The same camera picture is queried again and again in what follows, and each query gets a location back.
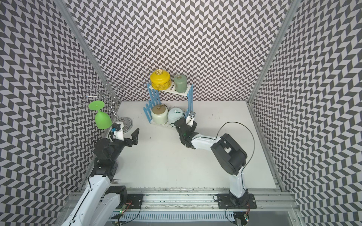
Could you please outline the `blue white slatted shelf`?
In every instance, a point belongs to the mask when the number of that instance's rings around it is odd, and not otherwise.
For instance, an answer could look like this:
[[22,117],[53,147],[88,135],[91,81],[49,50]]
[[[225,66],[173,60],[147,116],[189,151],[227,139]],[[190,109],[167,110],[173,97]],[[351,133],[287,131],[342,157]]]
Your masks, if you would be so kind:
[[168,89],[165,90],[155,90],[151,83],[147,83],[146,85],[150,99],[149,101],[146,103],[146,105],[143,107],[143,111],[146,115],[146,118],[148,120],[148,122],[150,124],[154,124],[156,125],[156,123],[154,122],[151,112],[154,106],[156,105],[161,105],[161,101],[160,101],[160,96],[159,93],[169,93],[169,94],[173,94],[173,95],[177,95],[177,96],[183,96],[183,97],[187,97],[187,108],[182,108],[183,113],[184,113],[184,118],[187,119],[188,115],[190,114],[190,112],[193,112],[193,85],[192,84],[188,84],[187,85],[187,89],[185,92],[177,92],[175,89],[175,85],[174,82],[171,82],[171,86]]

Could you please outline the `green tea canister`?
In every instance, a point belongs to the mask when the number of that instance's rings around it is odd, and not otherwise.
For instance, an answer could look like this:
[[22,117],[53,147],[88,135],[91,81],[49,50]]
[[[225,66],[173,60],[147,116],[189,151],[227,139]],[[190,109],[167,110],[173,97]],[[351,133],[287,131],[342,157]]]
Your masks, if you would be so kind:
[[174,76],[175,91],[184,93],[187,90],[187,77],[185,75]]

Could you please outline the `yellow tea canister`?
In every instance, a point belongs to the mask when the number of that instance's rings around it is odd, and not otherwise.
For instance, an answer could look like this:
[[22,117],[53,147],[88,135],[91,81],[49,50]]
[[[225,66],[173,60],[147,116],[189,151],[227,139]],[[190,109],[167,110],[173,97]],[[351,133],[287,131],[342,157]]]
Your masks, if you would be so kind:
[[161,91],[171,86],[171,75],[163,69],[156,69],[150,76],[153,89]]

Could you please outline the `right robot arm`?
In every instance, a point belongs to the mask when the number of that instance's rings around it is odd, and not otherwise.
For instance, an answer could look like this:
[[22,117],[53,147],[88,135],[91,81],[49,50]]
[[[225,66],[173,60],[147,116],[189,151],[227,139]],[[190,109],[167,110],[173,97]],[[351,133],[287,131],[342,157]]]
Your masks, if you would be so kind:
[[181,118],[174,124],[181,143],[191,149],[202,149],[214,154],[221,168],[230,175],[229,193],[235,199],[245,197],[247,188],[243,179],[243,170],[247,164],[248,155],[230,134],[210,137],[195,132],[196,123],[188,125]]

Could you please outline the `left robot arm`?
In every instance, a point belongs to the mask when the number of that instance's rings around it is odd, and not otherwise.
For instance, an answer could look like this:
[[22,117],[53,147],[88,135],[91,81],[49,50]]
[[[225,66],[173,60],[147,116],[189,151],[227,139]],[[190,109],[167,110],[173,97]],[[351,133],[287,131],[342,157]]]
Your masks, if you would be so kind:
[[112,186],[111,182],[118,169],[119,155],[125,147],[138,144],[139,132],[137,128],[131,138],[121,138],[122,131],[115,131],[112,141],[102,138],[96,143],[94,168],[87,187],[63,226],[103,226],[116,207],[126,203],[126,187]]

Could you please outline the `light blue tea canister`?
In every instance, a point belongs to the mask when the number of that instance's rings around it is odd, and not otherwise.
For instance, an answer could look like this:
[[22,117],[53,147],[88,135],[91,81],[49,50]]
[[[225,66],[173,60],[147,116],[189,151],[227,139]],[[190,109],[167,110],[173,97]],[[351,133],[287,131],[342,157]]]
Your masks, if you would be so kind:
[[184,117],[184,112],[182,109],[175,107],[169,110],[167,117],[169,124],[173,124]]

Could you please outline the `green plastic wine glass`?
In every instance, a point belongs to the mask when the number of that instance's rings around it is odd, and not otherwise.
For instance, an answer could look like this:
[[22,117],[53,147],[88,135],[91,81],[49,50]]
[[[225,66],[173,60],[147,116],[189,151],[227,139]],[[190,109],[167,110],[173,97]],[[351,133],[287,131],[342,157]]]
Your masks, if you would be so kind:
[[112,120],[110,116],[103,112],[102,109],[105,107],[105,103],[100,100],[92,101],[88,108],[92,111],[96,111],[95,123],[98,129],[106,130],[112,126]]

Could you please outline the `cream canister brown lid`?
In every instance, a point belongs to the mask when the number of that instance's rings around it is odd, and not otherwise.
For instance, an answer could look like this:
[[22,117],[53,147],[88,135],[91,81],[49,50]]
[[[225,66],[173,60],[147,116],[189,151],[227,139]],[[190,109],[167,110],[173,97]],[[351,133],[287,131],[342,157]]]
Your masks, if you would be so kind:
[[152,108],[151,116],[155,124],[163,125],[168,122],[168,108],[166,105],[160,104]]

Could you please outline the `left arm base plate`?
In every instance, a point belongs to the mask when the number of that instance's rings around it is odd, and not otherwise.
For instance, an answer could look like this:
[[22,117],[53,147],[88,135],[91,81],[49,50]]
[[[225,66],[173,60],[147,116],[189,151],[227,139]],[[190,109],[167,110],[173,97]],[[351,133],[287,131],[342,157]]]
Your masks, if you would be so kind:
[[129,194],[127,201],[118,206],[119,210],[139,210],[143,203],[144,194]]

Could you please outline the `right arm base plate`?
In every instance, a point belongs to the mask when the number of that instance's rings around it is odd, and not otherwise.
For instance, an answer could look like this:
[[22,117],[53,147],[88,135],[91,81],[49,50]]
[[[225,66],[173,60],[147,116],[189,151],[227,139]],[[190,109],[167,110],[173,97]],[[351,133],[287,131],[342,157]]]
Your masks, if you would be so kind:
[[255,196],[250,193],[245,193],[241,198],[237,198],[231,193],[217,194],[216,201],[221,210],[226,209],[257,209]]

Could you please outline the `aluminium front rail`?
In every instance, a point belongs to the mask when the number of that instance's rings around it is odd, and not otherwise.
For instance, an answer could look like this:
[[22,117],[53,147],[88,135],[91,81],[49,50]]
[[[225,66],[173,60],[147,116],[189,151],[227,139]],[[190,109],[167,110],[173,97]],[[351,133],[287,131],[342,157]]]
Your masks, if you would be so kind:
[[290,192],[271,188],[251,188],[254,197],[241,208],[231,204],[225,188],[127,188],[129,195],[142,194],[141,209],[146,211],[298,211]]

